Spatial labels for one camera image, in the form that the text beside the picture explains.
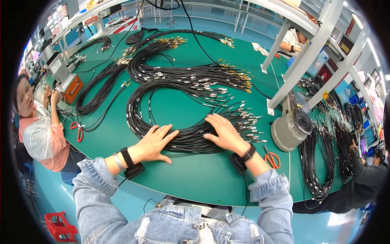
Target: denim jacket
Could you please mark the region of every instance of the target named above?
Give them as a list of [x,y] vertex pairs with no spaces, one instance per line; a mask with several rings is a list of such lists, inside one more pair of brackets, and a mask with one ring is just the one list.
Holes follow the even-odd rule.
[[[195,243],[199,238],[200,207],[167,203],[128,222],[111,203],[118,181],[104,158],[78,163],[82,173],[73,179],[76,217],[83,243]],[[211,232],[218,244],[293,243],[293,200],[289,183],[274,169],[257,176],[249,186],[250,201],[261,208],[257,224],[235,213],[210,213],[218,221]]]

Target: red plastic stool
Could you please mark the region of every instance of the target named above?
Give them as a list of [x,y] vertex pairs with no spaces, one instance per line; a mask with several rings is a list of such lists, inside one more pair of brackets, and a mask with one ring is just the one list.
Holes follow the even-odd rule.
[[[61,213],[45,214],[46,226],[56,241],[77,242],[74,239],[74,235],[78,233],[77,228],[66,221],[64,214],[64,211]],[[61,239],[60,235],[65,236],[66,239]]]

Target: dark jacket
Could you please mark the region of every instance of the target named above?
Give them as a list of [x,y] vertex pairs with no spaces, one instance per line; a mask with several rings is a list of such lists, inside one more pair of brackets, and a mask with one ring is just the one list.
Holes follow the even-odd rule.
[[353,176],[342,190],[346,193],[347,208],[358,209],[375,201],[386,180],[387,167],[385,164],[362,164],[357,148],[351,152],[351,159]]

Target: red scissors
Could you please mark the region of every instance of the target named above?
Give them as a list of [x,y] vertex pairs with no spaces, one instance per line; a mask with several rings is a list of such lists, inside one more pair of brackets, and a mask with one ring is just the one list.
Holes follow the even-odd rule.
[[73,130],[75,128],[78,128],[77,142],[81,142],[83,140],[83,130],[82,130],[82,128],[84,126],[85,125],[81,125],[80,122],[79,123],[73,122],[71,124],[71,130]]
[[[264,145],[264,149],[266,150],[266,155],[264,157],[264,160],[265,162],[269,161],[269,163],[271,164],[272,168],[274,169],[278,169],[280,168],[280,160],[279,160],[279,157],[278,155],[274,154],[274,153],[270,153],[268,150],[267,150],[267,147]],[[275,163],[275,160],[273,159],[273,156],[276,157],[276,159],[278,160],[278,165],[276,165]]]

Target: pink shirt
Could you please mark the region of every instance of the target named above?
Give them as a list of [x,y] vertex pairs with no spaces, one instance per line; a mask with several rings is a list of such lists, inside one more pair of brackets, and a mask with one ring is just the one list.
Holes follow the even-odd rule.
[[40,117],[19,120],[19,140],[29,155],[54,172],[61,171],[69,156],[69,145],[64,137],[64,127],[51,124],[47,109],[34,101],[34,109]]

